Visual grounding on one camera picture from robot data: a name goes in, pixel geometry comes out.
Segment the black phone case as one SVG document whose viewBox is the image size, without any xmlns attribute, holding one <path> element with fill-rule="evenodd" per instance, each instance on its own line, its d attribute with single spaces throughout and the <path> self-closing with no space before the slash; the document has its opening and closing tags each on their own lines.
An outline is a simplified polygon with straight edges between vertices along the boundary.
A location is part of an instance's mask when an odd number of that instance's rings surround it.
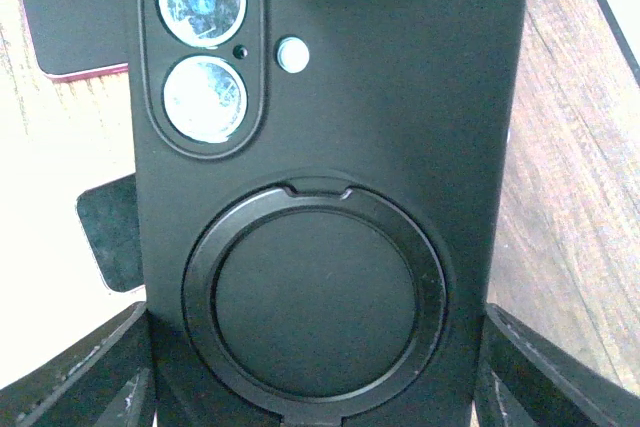
<svg viewBox="0 0 640 427">
<path fill-rule="evenodd" d="M 123 0 L 162 426 L 470 422 L 525 0 Z"/>
</svg>

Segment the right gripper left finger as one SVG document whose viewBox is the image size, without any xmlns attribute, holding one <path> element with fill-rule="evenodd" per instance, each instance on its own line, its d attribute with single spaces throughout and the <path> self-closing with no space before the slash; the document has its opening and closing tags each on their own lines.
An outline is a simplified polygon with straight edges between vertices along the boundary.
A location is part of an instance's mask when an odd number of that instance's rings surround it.
<svg viewBox="0 0 640 427">
<path fill-rule="evenodd" d="M 3 426 L 151 426 L 154 415 L 144 302 L 1 390 Z"/>
</svg>

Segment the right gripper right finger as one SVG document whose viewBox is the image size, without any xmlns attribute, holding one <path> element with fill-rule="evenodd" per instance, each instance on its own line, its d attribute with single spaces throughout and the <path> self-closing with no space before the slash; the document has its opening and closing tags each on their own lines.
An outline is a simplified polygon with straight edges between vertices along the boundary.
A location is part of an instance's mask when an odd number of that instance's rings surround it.
<svg viewBox="0 0 640 427">
<path fill-rule="evenodd" d="M 639 397 L 496 304 L 486 306 L 474 404 L 481 426 L 637 426 Z"/>
</svg>

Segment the black screen pink phone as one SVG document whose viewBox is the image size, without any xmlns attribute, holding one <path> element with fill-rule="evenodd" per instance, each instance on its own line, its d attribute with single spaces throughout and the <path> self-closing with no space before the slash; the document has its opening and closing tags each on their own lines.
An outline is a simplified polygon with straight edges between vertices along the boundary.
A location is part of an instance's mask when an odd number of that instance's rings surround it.
<svg viewBox="0 0 640 427">
<path fill-rule="evenodd" d="M 83 192 L 76 213 L 104 284 L 124 293 L 144 284 L 134 174 Z"/>
</svg>

